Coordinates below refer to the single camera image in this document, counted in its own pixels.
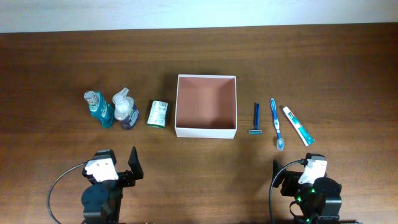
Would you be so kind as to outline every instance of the brown tabletop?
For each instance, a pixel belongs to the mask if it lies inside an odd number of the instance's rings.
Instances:
[[[127,224],[268,223],[272,161],[307,152],[325,155],[342,184],[342,219],[398,220],[398,24],[1,34],[0,71],[0,223],[53,223],[46,195],[63,171],[100,149],[113,149],[125,170],[133,146],[144,179],[124,189]],[[175,102],[179,73],[236,76],[234,139],[177,138],[174,107],[166,129],[146,125],[151,100]],[[102,128],[84,92],[100,90],[110,103],[124,87],[139,122]],[[276,150],[271,97],[314,144],[304,146],[279,110],[285,150]],[[254,102],[257,136],[247,133]],[[81,169],[56,185],[62,223],[82,221],[88,186]],[[277,219],[292,218],[292,200],[274,190]]]

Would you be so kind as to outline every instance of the open box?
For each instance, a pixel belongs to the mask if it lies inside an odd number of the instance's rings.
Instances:
[[[178,75],[177,137],[232,139],[237,117],[235,76]]]

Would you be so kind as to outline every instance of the toothpaste cap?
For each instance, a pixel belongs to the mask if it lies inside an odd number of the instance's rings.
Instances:
[[[285,112],[285,114],[288,114],[291,112],[291,110],[287,106],[284,107],[283,111]]]

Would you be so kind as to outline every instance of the toothbrush head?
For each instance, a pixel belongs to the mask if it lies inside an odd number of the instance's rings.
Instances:
[[[278,149],[278,151],[284,150],[284,139],[278,139],[278,141],[276,142],[276,148]]]

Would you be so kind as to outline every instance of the toothpaste tube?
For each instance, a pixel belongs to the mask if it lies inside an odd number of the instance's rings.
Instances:
[[[293,124],[293,127],[296,129],[296,132],[300,136],[301,140],[303,140],[305,146],[309,146],[315,142],[315,140],[311,137],[307,130],[305,130],[305,128],[301,125],[299,120],[294,116],[287,106],[284,107],[284,112],[287,116],[287,119],[289,119],[289,121]]]

